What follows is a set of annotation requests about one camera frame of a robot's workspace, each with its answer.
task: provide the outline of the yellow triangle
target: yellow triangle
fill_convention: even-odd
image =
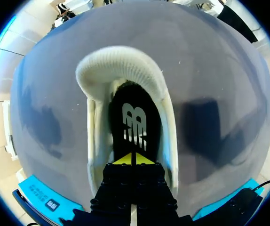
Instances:
[[[132,153],[129,153],[126,156],[114,162],[113,164],[120,165],[120,164],[125,163],[127,165],[131,165],[131,161],[132,161]],[[141,164],[141,163],[154,164],[151,160],[145,158],[139,153],[136,153],[136,164]]]

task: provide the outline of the black insole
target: black insole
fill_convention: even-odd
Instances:
[[[138,84],[126,82],[109,106],[114,161],[135,151],[155,162],[158,155],[161,120],[150,95]]]

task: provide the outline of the shoe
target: shoe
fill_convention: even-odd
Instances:
[[[175,116],[158,65],[137,49],[106,47],[80,61],[76,79],[87,96],[88,177],[93,196],[105,165],[126,158],[132,150],[141,159],[162,164],[167,185],[176,196]]]
[[[58,10],[60,15],[68,10],[68,8],[63,3],[58,4],[56,6],[56,9]]]

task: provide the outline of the gray curved surface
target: gray curved surface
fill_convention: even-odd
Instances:
[[[13,139],[26,175],[89,210],[87,99],[75,80],[90,52],[126,45],[163,70],[178,141],[178,214],[198,209],[259,174],[270,144],[270,75],[237,31],[167,2],[108,5],[44,37],[16,69]]]

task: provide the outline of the insole logo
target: insole logo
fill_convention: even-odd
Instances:
[[[146,141],[142,137],[146,136],[146,116],[140,107],[135,109],[131,104],[125,103],[122,106],[122,120],[123,123],[129,126],[128,129],[128,139],[132,142],[132,129],[133,129],[133,140],[135,145],[137,145],[137,140],[139,141],[139,147],[144,146],[146,151]],[[124,129],[124,139],[127,140],[127,130]]]

